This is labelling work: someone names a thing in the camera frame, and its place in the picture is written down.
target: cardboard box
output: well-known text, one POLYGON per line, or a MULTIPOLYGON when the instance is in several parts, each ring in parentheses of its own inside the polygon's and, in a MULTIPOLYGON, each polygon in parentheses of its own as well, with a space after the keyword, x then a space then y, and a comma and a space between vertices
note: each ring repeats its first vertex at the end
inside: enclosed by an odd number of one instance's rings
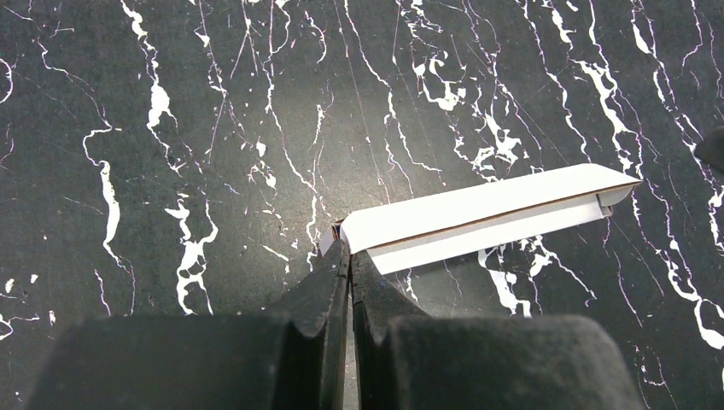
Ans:
POLYGON ((603 219, 640 182, 595 164, 534 173, 352 212, 319 247, 340 237, 387 274, 603 219))

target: black marble surface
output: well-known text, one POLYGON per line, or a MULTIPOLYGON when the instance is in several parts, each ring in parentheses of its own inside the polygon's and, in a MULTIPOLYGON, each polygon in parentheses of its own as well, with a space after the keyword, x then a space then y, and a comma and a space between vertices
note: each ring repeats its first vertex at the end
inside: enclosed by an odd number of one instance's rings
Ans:
POLYGON ((720 408, 724 179, 692 150, 724 120, 721 2, 6 0, 0 22, 0 407, 83 318, 255 312, 355 209, 591 161, 645 181, 609 220, 388 278, 437 316, 586 315, 649 408, 720 408))

